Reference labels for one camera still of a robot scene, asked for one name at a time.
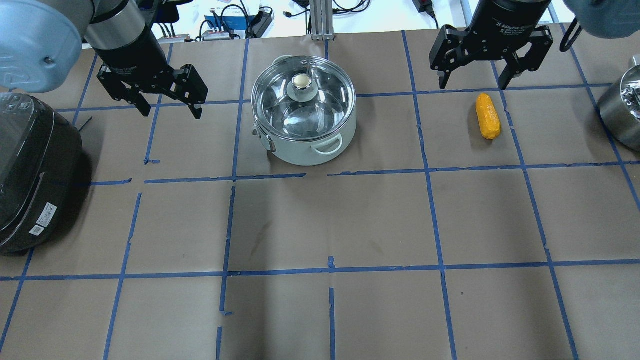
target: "appliance handle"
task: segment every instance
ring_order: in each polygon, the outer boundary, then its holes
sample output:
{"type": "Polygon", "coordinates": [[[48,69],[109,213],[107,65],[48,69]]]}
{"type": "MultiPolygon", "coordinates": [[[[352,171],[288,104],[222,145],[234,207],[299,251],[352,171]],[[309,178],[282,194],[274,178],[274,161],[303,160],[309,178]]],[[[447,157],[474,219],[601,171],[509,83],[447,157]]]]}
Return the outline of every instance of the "appliance handle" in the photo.
{"type": "Polygon", "coordinates": [[[331,156],[333,154],[335,154],[336,152],[340,151],[340,149],[342,148],[342,144],[344,142],[342,141],[342,134],[338,134],[337,136],[334,136],[333,138],[325,141],[325,142],[321,142],[321,143],[317,143],[315,145],[311,145],[311,149],[313,151],[315,151],[318,155],[322,155],[322,156],[331,156]],[[331,145],[332,143],[334,143],[336,140],[338,140],[340,142],[340,145],[338,145],[338,147],[335,148],[335,150],[332,150],[330,152],[324,152],[324,151],[320,151],[318,148],[320,147],[326,147],[327,145],[331,145]]]}

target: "white label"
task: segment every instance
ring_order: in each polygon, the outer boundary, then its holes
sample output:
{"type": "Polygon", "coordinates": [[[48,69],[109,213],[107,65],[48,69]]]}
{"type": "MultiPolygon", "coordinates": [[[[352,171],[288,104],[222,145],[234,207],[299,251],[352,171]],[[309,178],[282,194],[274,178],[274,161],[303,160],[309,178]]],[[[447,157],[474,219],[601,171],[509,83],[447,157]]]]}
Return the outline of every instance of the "white label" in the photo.
{"type": "Polygon", "coordinates": [[[33,229],[31,229],[29,234],[40,236],[40,234],[42,234],[43,231],[44,231],[44,227],[36,225],[33,227],[33,229]]]}
{"type": "Polygon", "coordinates": [[[49,223],[51,222],[53,215],[56,214],[57,209],[57,206],[47,203],[44,210],[42,210],[42,214],[40,214],[40,218],[36,221],[36,224],[44,227],[49,226],[49,223]]]}

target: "cooking pot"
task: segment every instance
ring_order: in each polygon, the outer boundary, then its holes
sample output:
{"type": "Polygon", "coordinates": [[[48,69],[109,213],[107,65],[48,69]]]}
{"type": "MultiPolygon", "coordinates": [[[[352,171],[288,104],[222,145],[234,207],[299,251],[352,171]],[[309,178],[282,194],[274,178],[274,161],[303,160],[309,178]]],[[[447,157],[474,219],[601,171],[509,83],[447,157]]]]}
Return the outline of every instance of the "cooking pot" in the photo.
{"type": "Polygon", "coordinates": [[[335,159],[356,131],[356,95],[338,65],[315,56],[281,56],[255,82],[253,134],[294,165],[335,159]]]}
{"type": "Polygon", "coordinates": [[[640,65],[613,83],[598,107],[611,134],[629,149],[640,151],[640,65]]]}

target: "glass lid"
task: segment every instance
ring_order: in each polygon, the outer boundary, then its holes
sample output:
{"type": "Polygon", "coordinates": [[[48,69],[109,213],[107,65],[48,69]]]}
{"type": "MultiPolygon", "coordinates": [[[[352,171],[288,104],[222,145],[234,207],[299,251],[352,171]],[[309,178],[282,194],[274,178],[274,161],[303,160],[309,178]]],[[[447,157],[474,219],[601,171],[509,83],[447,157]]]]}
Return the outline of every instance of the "glass lid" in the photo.
{"type": "Polygon", "coordinates": [[[291,56],[265,70],[252,93],[253,113],[265,130],[294,141],[337,132],[355,104],[353,83],[336,64],[291,56]]]}

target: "white surface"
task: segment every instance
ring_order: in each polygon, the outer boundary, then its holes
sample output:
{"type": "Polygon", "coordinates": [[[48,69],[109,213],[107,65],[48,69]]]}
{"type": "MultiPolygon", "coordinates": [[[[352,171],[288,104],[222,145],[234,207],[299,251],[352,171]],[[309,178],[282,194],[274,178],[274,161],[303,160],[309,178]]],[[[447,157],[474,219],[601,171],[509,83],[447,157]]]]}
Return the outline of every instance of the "white surface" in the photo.
{"type": "MultiPolygon", "coordinates": [[[[359,0],[337,0],[343,8],[351,8],[359,0]]],[[[475,12],[479,0],[433,0],[434,10],[440,26],[450,24],[464,28],[467,23],[463,5],[468,5],[471,15],[475,12]]],[[[194,0],[192,3],[178,6],[180,21],[174,24],[176,34],[198,36],[204,15],[222,0],[194,0]]],[[[553,0],[554,10],[560,22],[571,22],[573,13],[567,9],[563,0],[553,0]]],[[[293,14],[303,11],[290,0],[262,0],[262,6],[273,8],[275,18],[263,37],[297,37],[307,33],[307,20],[304,15],[287,18],[283,12],[293,14]]],[[[549,11],[543,16],[541,23],[553,22],[549,11]]],[[[418,13],[412,0],[371,0],[370,7],[362,13],[337,15],[333,17],[333,28],[336,33],[375,33],[399,30],[435,29],[433,19],[426,13],[418,13]]],[[[159,25],[154,25],[157,38],[162,37],[159,25]]]]}

